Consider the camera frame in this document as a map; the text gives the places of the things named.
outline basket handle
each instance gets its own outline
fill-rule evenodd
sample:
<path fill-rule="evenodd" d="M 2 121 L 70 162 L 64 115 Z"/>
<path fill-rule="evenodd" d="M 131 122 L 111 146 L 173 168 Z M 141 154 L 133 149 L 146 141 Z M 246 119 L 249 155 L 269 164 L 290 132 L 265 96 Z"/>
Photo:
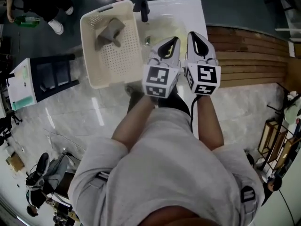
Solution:
<path fill-rule="evenodd" d="M 98 11 L 99 13 L 102 13 L 102 12 L 107 11 L 107 10 L 110 10 L 110 9 L 113 9 L 113 6 L 112 6 L 111 4 L 99 8 L 97 11 Z"/>

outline hand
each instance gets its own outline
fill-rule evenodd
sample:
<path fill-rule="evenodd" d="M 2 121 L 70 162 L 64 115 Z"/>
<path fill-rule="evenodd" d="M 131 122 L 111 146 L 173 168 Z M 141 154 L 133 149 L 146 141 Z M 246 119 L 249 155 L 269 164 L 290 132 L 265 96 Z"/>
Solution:
<path fill-rule="evenodd" d="M 14 22 L 15 18 L 14 18 L 14 16 L 13 16 L 12 12 L 10 12 L 10 13 L 8 12 L 8 20 L 9 20 L 9 22 L 11 22 L 11 23 Z"/>

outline dark floor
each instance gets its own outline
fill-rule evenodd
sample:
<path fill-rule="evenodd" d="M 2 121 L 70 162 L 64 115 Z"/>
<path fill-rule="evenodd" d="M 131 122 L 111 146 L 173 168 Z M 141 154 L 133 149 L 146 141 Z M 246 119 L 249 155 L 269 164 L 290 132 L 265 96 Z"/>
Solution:
<path fill-rule="evenodd" d="M 75 8 L 74 14 L 67 16 L 64 12 L 60 12 L 57 16 L 57 19 L 65 27 L 63 35 L 56 35 L 44 21 L 41 21 L 39 26 L 32 29 L 9 24 L 8 20 L 4 18 L 3 35 L 12 38 L 14 66 L 26 57 L 65 53 L 69 49 L 80 45 L 79 20 L 82 15 L 115 2 L 115 0 L 72 1 Z M 281 7 L 277 7 L 274 3 L 266 6 L 264 0 L 202 0 L 202 4 L 207 24 L 249 28 L 282 37 L 283 34 L 275 32 L 275 27 L 278 24 L 287 27 L 284 13 L 279 12 Z M 22 7 L 23 2 L 15 0 L 15 6 Z M 23 13 L 16 10 L 14 14 L 17 16 Z"/>

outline green plastic bottle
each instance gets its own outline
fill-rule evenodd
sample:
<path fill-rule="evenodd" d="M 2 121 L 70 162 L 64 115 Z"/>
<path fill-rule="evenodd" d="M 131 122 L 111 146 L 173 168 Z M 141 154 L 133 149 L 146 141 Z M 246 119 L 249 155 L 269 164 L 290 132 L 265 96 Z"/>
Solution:
<path fill-rule="evenodd" d="M 40 23 L 40 19 L 38 17 L 26 17 L 23 15 L 16 17 L 14 23 L 20 27 L 34 28 Z"/>

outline sink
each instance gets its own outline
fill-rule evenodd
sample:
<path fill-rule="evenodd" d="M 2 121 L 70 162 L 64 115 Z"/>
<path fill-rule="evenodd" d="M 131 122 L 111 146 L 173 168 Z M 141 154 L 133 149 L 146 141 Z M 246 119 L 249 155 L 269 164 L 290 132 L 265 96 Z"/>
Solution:
<path fill-rule="evenodd" d="M 153 45 L 163 39 L 177 36 L 181 40 L 180 61 L 183 66 L 188 33 L 195 31 L 207 38 L 202 2 L 200 0 L 158 0 L 148 3 L 150 13 L 147 23 L 141 21 L 140 13 L 135 13 L 143 61 L 147 63 Z"/>

